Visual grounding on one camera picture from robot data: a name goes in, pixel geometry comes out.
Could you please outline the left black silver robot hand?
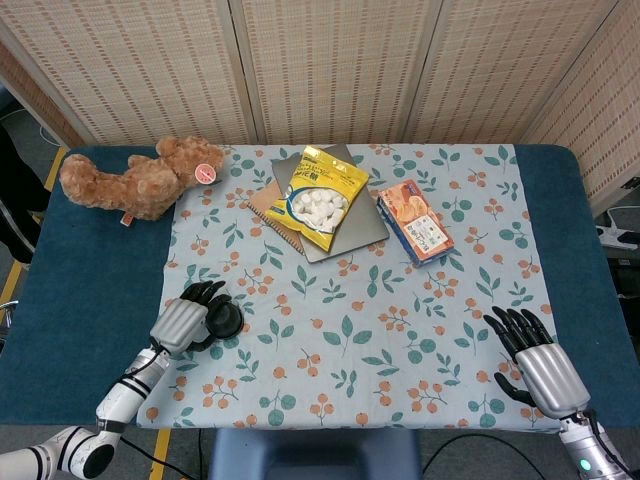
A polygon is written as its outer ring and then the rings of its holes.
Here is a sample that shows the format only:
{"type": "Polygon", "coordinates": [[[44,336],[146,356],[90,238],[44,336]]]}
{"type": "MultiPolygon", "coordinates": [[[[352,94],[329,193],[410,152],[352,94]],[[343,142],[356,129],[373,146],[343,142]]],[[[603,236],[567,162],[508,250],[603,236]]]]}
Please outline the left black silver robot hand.
{"type": "Polygon", "coordinates": [[[156,350],[170,355],[203,351],[222,339],[231,297],[219,294],[225,281],[192,283],[159,315],[150,330],[156,350]]]}

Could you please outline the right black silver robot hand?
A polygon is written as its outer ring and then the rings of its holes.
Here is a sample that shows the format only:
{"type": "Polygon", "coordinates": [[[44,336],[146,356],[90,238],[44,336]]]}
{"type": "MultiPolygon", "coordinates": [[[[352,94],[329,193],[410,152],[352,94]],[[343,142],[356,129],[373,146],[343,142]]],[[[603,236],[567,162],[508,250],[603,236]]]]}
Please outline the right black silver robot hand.
{"type": "Polygon", "coordinates": [[[531,311],[497,306],[483,316],[494,330],[526,388],[518,389],[500,372],[494,374],[512,400],[539,409],[551,419],[574,417],[587,409],[591,396],[576,368],[542,321],[531,311]]]}

